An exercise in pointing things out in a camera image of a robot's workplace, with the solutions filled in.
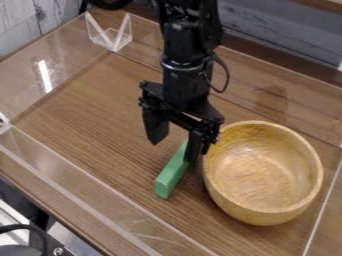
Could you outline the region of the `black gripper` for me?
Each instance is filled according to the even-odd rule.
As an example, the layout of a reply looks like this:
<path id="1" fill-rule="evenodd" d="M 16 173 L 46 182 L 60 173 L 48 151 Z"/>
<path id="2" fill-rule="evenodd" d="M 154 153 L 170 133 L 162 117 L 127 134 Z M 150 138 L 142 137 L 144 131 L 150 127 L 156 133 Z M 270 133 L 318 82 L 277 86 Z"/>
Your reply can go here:
<path id="1" fill-rule="evenodd" d="M 211 84 L 214 60 L 206 58 L 195 63 L 160 61 L 163 68 L 162 83 L 142 81 L 139 105 L 150 142 L 156 145 L 170 133 L 170 123 L 190 132 L 184 160 L 194 162 L 217 142 L 223 115 L 208 101 L 210 91 L 219 93 Z"/>

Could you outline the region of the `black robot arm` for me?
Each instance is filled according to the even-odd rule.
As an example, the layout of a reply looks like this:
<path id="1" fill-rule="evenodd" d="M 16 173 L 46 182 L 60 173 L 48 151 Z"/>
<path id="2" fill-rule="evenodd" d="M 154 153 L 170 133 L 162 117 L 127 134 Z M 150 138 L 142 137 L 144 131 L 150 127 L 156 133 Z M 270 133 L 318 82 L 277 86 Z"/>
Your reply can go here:
<path id="1" fill-rule="evenodd" d="M 187 130 L 184 160 L 192 162 L 217 143 L 225 122 L 208 101 L 214 65 L 222 62 L 214 52 L 223 37 L 218 0 L 159 0 L 158 7 L 163 82 L 139 84 L 144 129 L 154 144 L 168 136 L 171 124 Z"/>

